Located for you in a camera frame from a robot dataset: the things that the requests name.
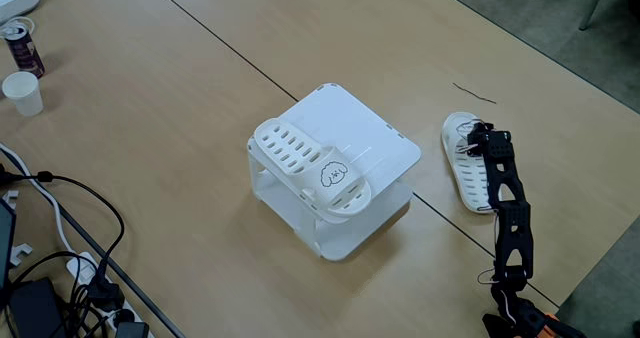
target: white cable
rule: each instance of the white cable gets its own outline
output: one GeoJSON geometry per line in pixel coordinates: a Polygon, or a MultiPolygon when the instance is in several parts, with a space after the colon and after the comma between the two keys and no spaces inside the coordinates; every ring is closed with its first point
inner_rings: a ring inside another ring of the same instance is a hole
{"type": "MultiPolygon", "coordinates": [[[[24,175],[26,176],[31,175],[31,172],[29,172],[29,168],[27,168],[27,165],[22,161],[22,159],[16,152],[12,151],[11,149],[9,149],[9,147],[5,146],[1,142],[0,142],[0,150],[9,154],[11,157],[13,157],[16,160],[16,162],[18,162],[18,164],[20,165],[20,169],[23,171],[24,175]]],[[[73,250],[73,248],[71,248],[71,245],[67,241],[67,237],[64,235],[64,230],[62,229],[62,219],[60,218],[60,205],[58,205],[58,201],[46,189],[44,189],[35,179],[29,179],[28,181],[31,183],[31,185],[33,185],[35,189],[37,189],[40,193],[42,193],[42,195],[44,195],[49,202],[51,202],[51,205],[53,205],[53,211],[56,216],[56,226],[58,227],[58,234],[60,235],[60,240],[62,240],[62,244],[64,244],[67,251],[76,253],[76,251],[73,250]]]]}
{"type": "Polygon", "coordinates": [[[493,244],[496,245],[498,244],[498,232],[496,231],[498,226],[498,211],[496,211],[496,214],[493,216],[493,244]]]}
{"type": "Polygon", "coordinates": [[[460,147],[458,149],[456,149],[456,153],[467,153],[468,151],[472,150],[473,148],[477,147],[478,144],[474,143],[474,144],[469,144],[466,145],[464,147],[460,147]]]}
{"type": "Polygon", "coordinates": [[[480,274],[478,274],[478,277],[476,277],[476,280],[478,281],[478,283],[480,283],[480,284],[486,284],[486,285],[499,283],[499,282],[496,282],[496,281],[494,281],[494,280],[490,280],[490,281],[481,281],[481,280],[480,280],[480,278],[481,278],[484,274],[489,273],[489,272],[492,272],[492,271],[494,271],[494,270],[495,270],[495,268],[489,268],[489,269],[485,269],[485,270],[483,270],[482,272],[480,272],[480,274]]]}
{"type": "Polygon", "coordinates": [[[500,291],[500,293],[502,293],[502,296],[504,297],[504,308],[505,308],[505,311],[506,311],[507,315],[509,316],[509,318],[511,318],[511,321],[513,322],[513,324],[516,324],[517,322],[516,322],[515,318],[513,318],[513,316],[509,312],[509,301],[507,300],[507,295],[504,294],[504,291],[500,291]]]}
{"type": "Polygon", "coordinates": [[[0,25],[0,38],[16,33],[18,28],[26,27],[27,25],[24,24],[24,22],[29,23],[29,34],[33,34],[33,31],[36,29],[36,24],[33,22],[33,19],[29,17],[15,17],[9,19],[5,24],[0,25]]]}

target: black cable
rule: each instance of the black cable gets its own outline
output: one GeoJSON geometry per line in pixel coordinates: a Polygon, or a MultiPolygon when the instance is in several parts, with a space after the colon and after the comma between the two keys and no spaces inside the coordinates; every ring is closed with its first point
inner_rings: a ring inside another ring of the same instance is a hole
{"type": "Polygon", "coordinates": [[[89,315],[89,301],[85,300],[83,302],[84,303],[83,303],[83,306],[82,306],[82,314],[80,315],[80,319],[78,320],[78,323],[76,325],[71,327],[71,329],[69,330],[69,332],[67,334],[78,335],[78,332],[80,331],[80,328],[82,327],[82,324],[87,319],[87,315],[89,315]]]}
{"type": "Polygon", "coordinates": [[[93,333],[95,333],[95,331],[97,331],[100,327],[102,327],[103,329],[103,337],[104,336],[104,324],[107,322],[107,319],[109,319],[109,317],[102,317],[98,323],[96,323],[96,325],[94,325],[92,328],[90,328],[87,333],[85,334],[84,338],[89,338],[93,335],[93,333]]]}
{"type": "Polygon", "coordinates": [[[105,206],[107,206],[107,208],[109,208],[109,210],[113,213],[113,215],[115,215],[116,219],[118,220],[118,224],[120,225],[120,233],[118,234],[118,237],[115,239],[115,241],[113,241],[113,243],[111,243],[111,246],[109,246],[109,248],[107,249],[104,257],[102,258],[102,260],[100,261],[100,264],[98,266],[98,272],[96,272],[96,274],[100,274],[101,276],[104,276],[104,273],[105,273],[105,270],[106,270],[106,267],[107,267],[107,259],[111,255],[111,252],[113,252],[113,250],[116,248],[118,243],[120,243],[120,241],[122,240],[122,237],[124,236],[124,231],[125,231],[124,220],[122,219],[122,216],[120,215],[120,213],[118,212],[116,207],[114,207],[113,204],[111,204],[108,200],[103,198],[98,192],[96,192],[93,189],[91,189],[91,187],[89,187],[86,184],[84,184],[82,182],[79,182],[79,181],[77,181],[77,180],[75,180],[73,178],[68,178],[68,177],[59,176],[59,175],[52,175],[49,172],[40,172],[35,177],[34,176],[29,176],[29,177],[24,177],[24,178],[25,179],[37,179],[40,182],[43,182],[43,181],[46,182],[46,181],[51,181],[51,180],[57,179],[57,180],[69,182],[71,184],[75,184],[76,186],[86,190],[91,195],[96,197],[100,202],[102,202],[105,206]]]}
{"type": "Polygon", "coordinates": [[[69,332],[71,332],[71,327],[76,325],[76,322],[80,320],[80,318],[78,317],[78,313],[77,310],[80,308],[83,308],[84,306],[88,306],[87,305],[87,300],[84,299],[82,302],[76,302],[75,300],[77,300],[76,297],[79,296],[80,291],[82,289],[85,289],[86,286],[82,285],[80,287],[78,287],[75,291],[71,292],[72,297],[73,297],[73,301],[70,301],[69,303],[65,302],[59,295],[56,294],[56,298],[58,299],[59,303],[62,307],[62,309],[64,309],[67,312],[67,316],[64,317],[62,319],[62,321],[60,322],[60,324],[58,324],[58,326],[51,332],[51,334],[49,334],[49,338],[53,337],[56,335],[56,333],[58,333],[58,331],[60,330],[60,328],[64,327],[65,328],[65,335],[69,336],[69,332]]]}
{"type": "Polygon", "coordinates": [[[88,331],[89,331],[89,329],[91,329],[91,328],[89,328],[89,326],[87,325],[87,322],[82,322],[82,323],[80,324],[80,328],[81,328],[82,330],[84,330],[85,332],[88,332],[88,331]]]}
{"type": "Polygon", "coordinates": [[[91,306],[89,306],[89,312],[91,312],[91,314],[93,314],[96,317],[96,320],[98,320],[98,323],[100,323],[101,319],[104,319],[104,321],[100,324],[100,334],[104,338],[108,337],[107,320],[109,319],[109,316],[103,317],[97,310],[93,309],[93,307],[91,306]]]}
{"type": "Polygon", "coordinates": [[[78,267],[76,268],[76,277],[73,279],[73,286],[71,287],[71,295],[69,296],[69,302],[71,302],[71,298],[73,297],[73,291],[76,290],[76,286],[78,285],[78,278],[80,277],[80,259],[76,258],[78,261],[78,267]]]}
{"type": "Polygon", "coordinates": [[[64,318],[60,324],[58,324],[58,326],[51,332],[51,334],[49,334],[49,338],[54,337],[56,335],[56,333],[58,333],[58,331],[60,330],[60,328],[64,327],[65,328],[65,335],[67,337],[73,337],[77,335],[77,332],[80,330],[80,327],[78,327],[77,329],[75,328],[77,325],[80,326],[85,326],[84,322],[78,322],[76,323],[76,320],[80,320],[80,317],[78,317],[77,312],[75,311],[70,311],[69,315],[67,315],[66,318],[64,318]]]}
{"type": "Polygon", "coordinates": [[[11,333],[12,338],[17,338],[16,331],[13,329],[13,324],[11,324],[11,319],[9,318],[9,307],[4,308],[4,318],[7,321],[7,327],[9,327],[9,332],[11,333]]]}
{"type": "Polygon", "coordinates": [[[52,254],[49,254],[48,256],[42,258],[41,260],[39,260],[38,262],[36,262],[35,264],[33,264],[31,267],[27,268],[24,272],[22,272],[22,274],[20,274],[18,276],[18,278],[16,278],[13,282],[11,282],[11,288],[10,290],[13,290],[15,288],[15,286],[17,286],[18,284],[20,284],[20,282],[22,282],[22,280],[29,275],[29,273],[31,273],[34,269],[36,269],[40,264],[45,263],[47,261],[50,261],[54,258],[58,258],[58,257],[73,257],[73,258],[79,258],[79,259],[84,259],[85,261],[89,262],[89,264],[91,264],[93,266],[94,269],[96,268],[96,265],[93,264],[92,261],[90,261],[89,259],[76,254],[76,253],[72,253],[72,252],[55,252],[52,254]]]}
{"type": "Polygon", "coordinates": [[[80,297],[82,293],[86,293],[87,291],[87,285],[86,284],[82,284],[80,286],[78,286],[78,288],[71,292],[71,298],[69,299],[69,304],[71,305],[71,307],[75,307],[79,301],[81,301],[80,297]]]}

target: white slipper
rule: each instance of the white slipper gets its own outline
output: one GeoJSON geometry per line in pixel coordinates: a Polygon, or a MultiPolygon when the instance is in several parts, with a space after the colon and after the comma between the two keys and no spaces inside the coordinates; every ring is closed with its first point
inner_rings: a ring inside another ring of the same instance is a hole
{"type": "Polygon", "coordinates": [[[482,156],[471,157],[466,149],[467,134],[481,120],[471,113],[456,112],[442,125],[442,145],[458,182],[458,192],[464,205],[475,213],[493,213],[487,193],[487,169],[482,156]]]}
{"type": "Polygon", "coordinates": [[[344,223],[371,203],[369,182],[336,147],[322,146],[277,118],[262,123],[254,136],[303,201],[335,216],[324,217],[329,223],[344,223]]]}

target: cartoon dog drawing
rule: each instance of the cartoon dog drawing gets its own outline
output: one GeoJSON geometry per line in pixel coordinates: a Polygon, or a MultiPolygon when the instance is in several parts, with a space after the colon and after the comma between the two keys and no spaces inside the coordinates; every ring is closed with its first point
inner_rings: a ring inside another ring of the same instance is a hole
{"type": "Polygon", "coordinates": [[[340,183],[345,175],[347,175],[347,166],[340,162],[329,162],[327,163],[322,171],[320,172],[322,185],[325,187],[330,187],[333,184],[340,183]]]}

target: robotic arm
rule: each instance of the robotic arm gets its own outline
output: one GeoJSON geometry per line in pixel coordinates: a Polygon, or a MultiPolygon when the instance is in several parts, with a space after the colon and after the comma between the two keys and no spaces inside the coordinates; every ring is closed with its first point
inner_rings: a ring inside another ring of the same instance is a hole
{"type": "Polygon", "coordinates": [[[491,295],[498,303],[502,318],[485,315],[483,322],[492,338],[521,336],[535,338],[549,327],[565,338],[586,336],[538,310],[531,301],[518,298],[527,280],[533,277],[533,235],[531,234],[531,206],[527,203],[518,178],[511,133],[496,131],[493,124],[479,122],[467,136],[468,154],[482,156],[487,169],[489,204],[498,215],[498,239],[495,247],[494,277],[491,295]],[[502,185],[512,192],[514,199],[502,201],[498,193],[502,185]],[[513,251],[522,257],[519,265],[508,265],[513,251]],[[495,329],[502,325],[504,329],[495,329]]]}

